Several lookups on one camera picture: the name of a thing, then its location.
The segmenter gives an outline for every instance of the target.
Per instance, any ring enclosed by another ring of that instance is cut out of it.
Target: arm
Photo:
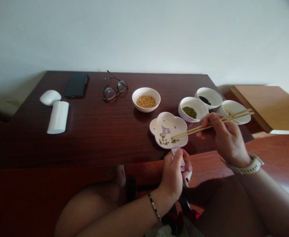
[[[177,150],[174,158],[171,152],[165,156],[161,184],[151,192],[161,217],[172,208],[182,192],[183,152],[185,156],[187,153],[182,149]],[[143,236],[157,221],[157,215],[146,195],[101,217],[77,236]]]
[[[205,139],[210,135],[216,143],[218,153],[236,167],[247,167],[251,158],[247,154],[242,134],[235,122],[223,123],[222,116],[211,113],[201,119],[203,127],[211,123],[213,129],[197,133]],[[254,174],[236,174],[249,197],[257,208],[263,223],[270,233],[289,236],[289,194],[275,182],[263,169]]]
[[[289,236],[289,193],[263,169],[250,175],[236,174],[270,233]]]

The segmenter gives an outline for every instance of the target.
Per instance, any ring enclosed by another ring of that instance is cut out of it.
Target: white wall
[[[204,73],[289,92],[289,1],[0,0],[0,110],[14,113],[7,101],[45,70]]]

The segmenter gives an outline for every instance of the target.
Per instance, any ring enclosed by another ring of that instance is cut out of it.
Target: glasses lens
[[[127,84],[124,80],[121,80],[118,82],[118,91],[123,92],[125,89],[127,89]]]
[[[104,94],[106,99],[112,99],[115,97],[116,92],[113,88],[109,87],[104,91]]]

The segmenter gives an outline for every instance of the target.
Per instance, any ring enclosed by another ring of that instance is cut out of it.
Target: black smartphone
[[[64,97],[66,98],[83,97],[87,80],[88,80],[87,73],[72,74],[69,83],[66,86]]]

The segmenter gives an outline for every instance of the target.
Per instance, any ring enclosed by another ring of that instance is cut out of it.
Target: floor
[[[257,139],[248,151],[265,162],[264,169],[289,192],[289,135]],[[217,152],[191,156],[190,186],[232,171]],[[138,185],[161,180],[163,161],[126,165],[127,179]],[[67,201],[87,184],[108,181],[110,167],[0,170],[0,236],[53,236],[54,225]]]

